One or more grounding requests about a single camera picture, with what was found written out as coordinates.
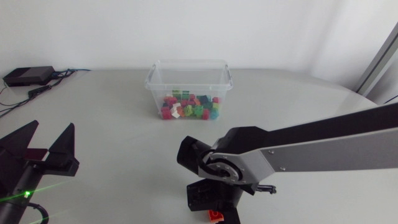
toy block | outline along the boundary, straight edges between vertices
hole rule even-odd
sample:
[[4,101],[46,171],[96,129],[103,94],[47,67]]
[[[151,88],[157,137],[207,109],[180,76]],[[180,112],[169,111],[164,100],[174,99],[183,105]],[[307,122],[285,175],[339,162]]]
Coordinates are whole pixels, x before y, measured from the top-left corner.
[[203,106],[197,105],[194,109],[193,109],[193,113],[200,118],[203,114]]
[[183,100],[189,100],[189,91],[182,91],[182,96],[181,98]]
[[178,99],[176,99],[176,97],[170,97],[169,100],[167,101],[167,104],[169,104],[169,106],[173,106],[174,103],[177,103]]
[[177,107],[177,113],[178,113],[181,117],[185,117],[184,109],[182,108],[182,106]]
[[202,119],[209,119],[210,111],[208,109],[203,109],[203,116]]
[[176,97],[178,100],[181,100],[181,90],[173,90],[173,97]]
[[193,114],[192,105],[188,105],[184,108],[184,113],[186,116],[190,116]]
[[213,107],[213,103],[207,102],[207,103],[203,104],[204,109],[210,110],[210,109],[212,109],[212,107]]
[[170,110],[170,112],[171,112],[171,114],[172,114],[172,116],[173,116],[174,118],[179,118],[179,117],[180,117],[180,114],[178,113],[177,108],[173,107],[173,108]]
[[165,103],[168,103],[169,102],[169,100],[172,98],[172,96],[165,96],[164,98],[163,98],[163,101],[165,102]]
[[209,210],[208,214],[209,214],[211,223],[218,223],[218,222],[224,221],[224,216],[223,216],[223,214],[221,214],[221,212]]
[[163,110],[162,117],[163,117],[163,119],[172,119],[172,114],[171,114],[170,110]]
[[216,109],[216,108],[211,109],[210,119],[216,119],[218,117],[218,115],[219,115],[218,109]]
[[181,101],[181,106],[186,107],[188,105],[188,100],[182,100]]
[[219,104],[218,103],[213,103],[213,108],[214,109],[219,109]]
[[199,100],[202,105],[209,102],[209,99],[207,98],[207,96],[201,96],[201,97],[199,97]]
[[181,103],[174,103],[173,104],[173,108],[178,108],[179,106],[181,106]]
[[198,100],[198,99],[193,99],[193,101],[195,102],[196,105],[200,105],[200,100]]

metal frame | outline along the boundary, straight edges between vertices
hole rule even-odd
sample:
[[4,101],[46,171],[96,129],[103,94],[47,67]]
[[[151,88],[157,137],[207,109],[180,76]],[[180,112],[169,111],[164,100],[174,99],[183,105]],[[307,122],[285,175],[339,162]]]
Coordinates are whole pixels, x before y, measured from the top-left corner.
[[391,63],[398,57],[398,23],[391,31],[379,52],[359,79],[355,92],[367,96],[380,78],[385,74]]

white table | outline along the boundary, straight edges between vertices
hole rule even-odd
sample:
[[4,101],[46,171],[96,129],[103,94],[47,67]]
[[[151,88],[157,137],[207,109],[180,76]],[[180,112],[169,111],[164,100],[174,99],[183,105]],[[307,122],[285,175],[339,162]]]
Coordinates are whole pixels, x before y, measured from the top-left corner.
[[[31,202],[47,209],[50,223],[208,223],[191,212],[185,187],[200,180],[177,164],[180,142],[191,135],[213,144],[228,129],[268,131],[375,106],[349,90],[316,78],[278,70],[232,70],[217,121],[164,121],[147,70],[78,72],[59,86],[0,119],[0,137],[36,119],[30,147],[50,147],[73,122],[75,177],[46,175]],[[32,87],[0,95],[23,100]],[[261,184],[278,193],[244,193],[242,223],[395,223],[398,169],[273,174]],[[40,219],[28,208],[21,223]]]

clear plastic bin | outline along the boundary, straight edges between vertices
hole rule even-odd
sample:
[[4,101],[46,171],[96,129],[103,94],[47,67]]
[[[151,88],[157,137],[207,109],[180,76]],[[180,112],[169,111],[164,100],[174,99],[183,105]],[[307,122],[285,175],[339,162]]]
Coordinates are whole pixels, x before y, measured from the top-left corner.
[[163,119],[216,119],[233,84],[224,60],[158,60],[145,87]]

white wall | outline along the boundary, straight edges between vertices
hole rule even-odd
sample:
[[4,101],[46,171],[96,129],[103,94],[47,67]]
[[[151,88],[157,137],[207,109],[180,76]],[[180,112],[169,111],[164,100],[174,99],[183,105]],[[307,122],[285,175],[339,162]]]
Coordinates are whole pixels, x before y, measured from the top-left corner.
[[351,88],[398,21],[396,0],[0,0],[0,76],[13,68],[149,68],[222,58]]

